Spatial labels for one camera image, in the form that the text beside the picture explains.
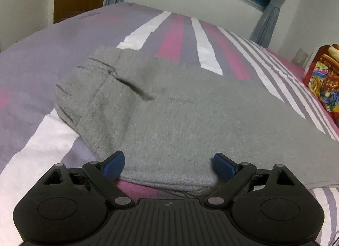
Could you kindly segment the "grey sweat pants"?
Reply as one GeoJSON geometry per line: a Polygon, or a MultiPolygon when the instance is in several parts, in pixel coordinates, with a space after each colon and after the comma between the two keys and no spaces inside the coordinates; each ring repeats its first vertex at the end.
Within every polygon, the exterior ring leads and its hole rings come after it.
{"type": "Polygon", "coordinates": [[[338,142],[262,86],[143,51],[98,49],[57,85],[56,111],[97,160],[123,151],[131,183],[203,194],[223,153],[284,164],[309,189],[338,184],[338,142]]]}

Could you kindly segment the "striped purple pink bedsheet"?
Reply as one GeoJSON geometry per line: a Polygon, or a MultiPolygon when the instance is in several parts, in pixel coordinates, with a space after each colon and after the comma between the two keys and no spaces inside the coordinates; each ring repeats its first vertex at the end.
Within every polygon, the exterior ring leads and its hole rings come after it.
{"type": "Polygon", "coordinates": [[[338,165],[338,128],[302,83],[301,68],[233,32],[134,3],[67,19],[1,54],[1,244],[20,245],[13,210],[55,163],[91,159],[54,109],[56,84],[101,46],[139,48],[174,61],[213,65],[224,76],[253,81],[318,132],[320,157],[338,165]]]}

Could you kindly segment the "colourful red folded blanket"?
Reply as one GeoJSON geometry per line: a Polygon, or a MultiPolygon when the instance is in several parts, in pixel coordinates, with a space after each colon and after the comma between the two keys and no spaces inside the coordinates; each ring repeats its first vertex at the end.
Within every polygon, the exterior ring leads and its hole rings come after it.
{"type": "Polygon", "coordinates": [[[338,126],[338,44],[318,49],[303,82],[338,126]]]}

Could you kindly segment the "grey curtain right side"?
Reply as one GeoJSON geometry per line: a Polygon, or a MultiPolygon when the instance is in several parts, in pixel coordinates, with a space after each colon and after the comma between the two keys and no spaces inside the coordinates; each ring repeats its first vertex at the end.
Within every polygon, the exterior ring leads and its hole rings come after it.
{"type": "Polygon", "coordinates": [[[267,48],[270,45],[280,9],[286,0],[270,0],[249,39],[267,48]]]}

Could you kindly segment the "wall power socket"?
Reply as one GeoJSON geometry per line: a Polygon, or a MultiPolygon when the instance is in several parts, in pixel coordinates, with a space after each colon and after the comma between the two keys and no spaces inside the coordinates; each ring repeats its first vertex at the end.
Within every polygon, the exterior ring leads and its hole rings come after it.
{"type": "Polygon", "coordinates": [[[298,66],[303,66],[308,58],[308,54],[303,50],[299,49],[294,56],[292,63],[298,66]]]}

